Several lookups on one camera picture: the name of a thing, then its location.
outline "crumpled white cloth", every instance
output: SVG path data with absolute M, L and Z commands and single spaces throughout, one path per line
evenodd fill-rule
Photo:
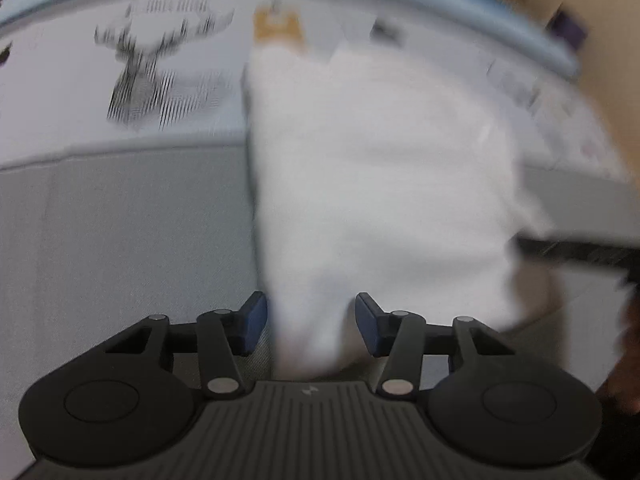
M 521 322 L 511 293 L 522 228 L 507 126 L 443 69 L 383 47 L 329 60 L 285 46 L 248 67 L 258 256 L 278 378 L 336 371 L 366 353 L 350 304 L 428 322 Z

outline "silver rivet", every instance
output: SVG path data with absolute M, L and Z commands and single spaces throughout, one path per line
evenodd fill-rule
M 414 386 L 404 379 L 389 379 L 382 383 L 382 389 L 389 395 L 407 395 L 414 390 Z
M 238 381 L 231 377 L 216 377 L 207 383 L 209 391 L 215 394 L 231 394 L 239 387 Z

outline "printed deer design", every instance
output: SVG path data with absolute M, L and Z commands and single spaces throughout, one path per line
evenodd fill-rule
M 113 28 L 100 32 L 96 27 L 95 43 L 114 48 L 116 58 L 126 64 L 111 95 L 108 119 L 129 125 L 154 115 L 159 117 L 163 128 L 190 112 L 217 107 L 229 92 L 228 81 L 220 73 L 189 78 L 173 71 L 158 72 L 156 63 L 160 57 L 174 54 L 187 41 L 225 30 L 232 20 L 233 11 L 221 18 L 207 15 L 195 28 L 184 19 L 179 32 L 163 34 L 151 46 L 136 44 L 136 38 L 130 35 L 131 20 L 117 37 Z

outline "black and white print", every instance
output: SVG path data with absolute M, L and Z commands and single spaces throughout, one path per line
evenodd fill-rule
M 198 23 L 184 18 L 179 30 L 165 32 L 155 43 L 140 45 L 131 33 L 131 9 L 129 6 L 120 28 L 95 29 L 95 43 L 113 48 L 116 58 L 125 64 L 111 95 L 108 120 L 135 127 L 155 118 L 163 129 L 192 112 L 219 107 L 230 94 L 230 82 L 224 73 L 210 71 L 185 76 L 175 70 L 159 70 L 157 63 L 189 41 L 225 30 L 232 23 L 233 11 L 216 16 L 199 9 Z

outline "hand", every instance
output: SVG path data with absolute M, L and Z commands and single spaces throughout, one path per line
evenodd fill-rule
M 621 339 L 622 357 L 598 391 L 616 399 L 629 415 L 640 412 L 640 295 L 636 294 L 624 313 L 625 333 Z

